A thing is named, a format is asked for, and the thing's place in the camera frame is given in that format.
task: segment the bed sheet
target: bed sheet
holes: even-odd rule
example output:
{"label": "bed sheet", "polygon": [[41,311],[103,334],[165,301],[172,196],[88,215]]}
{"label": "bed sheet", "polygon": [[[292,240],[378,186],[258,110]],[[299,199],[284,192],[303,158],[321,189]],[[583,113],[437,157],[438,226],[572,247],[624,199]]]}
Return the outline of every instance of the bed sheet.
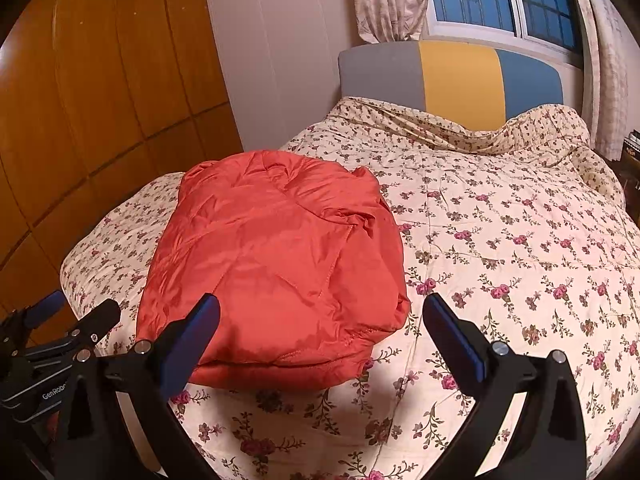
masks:
{"label": "bed sheet", "polygon": [[[638,229],[617,181],[588,149],[584,123],[565,107],[543,108],[510,121],[510,130],[471,134],[407,110],[345,99],[285,147],[350,170],[366,165],[379,179],[404,243],[412,301],[404,329],[376,346],[359,378],[322,392],[188,384],[172,409],[222,478],[421,478],[473,405],[420,325],[422,300],[433,291],[516,352],[566,351],[590,477],[636,420]],[[123,321],[99,344],[102,352],[133,343],[180,177],[163,176],[116,208],[63,264],[77,316],[105,298],[122,306]],[[523,400],[514,402],[484,470],[497,465]]]}

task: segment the red jacket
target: red jacket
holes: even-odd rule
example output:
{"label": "red jacket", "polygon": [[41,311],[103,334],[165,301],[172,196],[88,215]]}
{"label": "red jacket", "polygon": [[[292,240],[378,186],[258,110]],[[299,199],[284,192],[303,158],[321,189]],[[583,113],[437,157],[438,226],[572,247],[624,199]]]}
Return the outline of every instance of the red jacket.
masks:
{"label": "red jacket", "polygon": [[195,166],[154,255],[137,338],[155,339],[205,292],[222,318],[192,382],[319,390],[359,376],[409,311],[378,181],[276,151]]}

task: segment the white window frame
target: white window frame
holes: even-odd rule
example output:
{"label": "white window frame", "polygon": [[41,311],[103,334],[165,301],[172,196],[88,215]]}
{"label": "white window frame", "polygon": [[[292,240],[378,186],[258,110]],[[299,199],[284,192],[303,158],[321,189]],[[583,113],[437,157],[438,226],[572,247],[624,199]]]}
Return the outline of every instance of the white window frame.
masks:
{"label": "white window frame", "polygon": [[551,62],[570,64],[578,68],[583,67],[581,54],[549,41],[530,36],[527,33],[527,22],[522,0],[510,1],[513,9],[515,34],[508,30],[485,27],[484,25],[439,22],[436,18],[434,2],[429,0],[422,37],[430,40],[472,40],[474,43],[486,44],[497,48],[508,47],[508,50]]}

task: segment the metal screw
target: metal screw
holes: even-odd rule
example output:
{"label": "metal screw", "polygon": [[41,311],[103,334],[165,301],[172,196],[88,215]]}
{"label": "metal screw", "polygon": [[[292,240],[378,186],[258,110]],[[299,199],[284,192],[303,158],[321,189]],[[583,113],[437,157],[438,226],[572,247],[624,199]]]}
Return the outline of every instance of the metal screw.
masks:
{"label": "metal screw", "polygon": [[151,350],[151,341],[147,339],[138,341],[133,349],[136,354],[146,354],[147,352],[149,352],[149,350]]}
{"label": "metal screw", "polygon": [[562,350],[554,350],[551,352],[551,357],[558,364],[562,364],[566,361],[566,354]]}
{"label": "metal screw", "polygon": [[91,351],[88,348],[83,348],[76,354],[76,361],[84,363],[91,357]]}
{"label": "metal screw", "polygon": [[492,343],[491,349],[498,355],[507,355],[509,353],[509,346],[503,341],[496,341]]}

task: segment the dark wooden nightstand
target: dark wooden nightstand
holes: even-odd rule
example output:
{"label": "dark wooden nightstand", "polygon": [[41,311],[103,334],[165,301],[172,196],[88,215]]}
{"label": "dark wooden nightstand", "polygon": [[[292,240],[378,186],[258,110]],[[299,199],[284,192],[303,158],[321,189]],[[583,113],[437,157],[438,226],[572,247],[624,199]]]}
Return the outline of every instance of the dark wooden nightstand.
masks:
{"label": "dark wooden nightstand", "polygon": [[616,174],[625,192],[626,212],[639,225],[640,221],[640,153],[636,153],[627,145],[622,150],[620,160],[603,160]]}

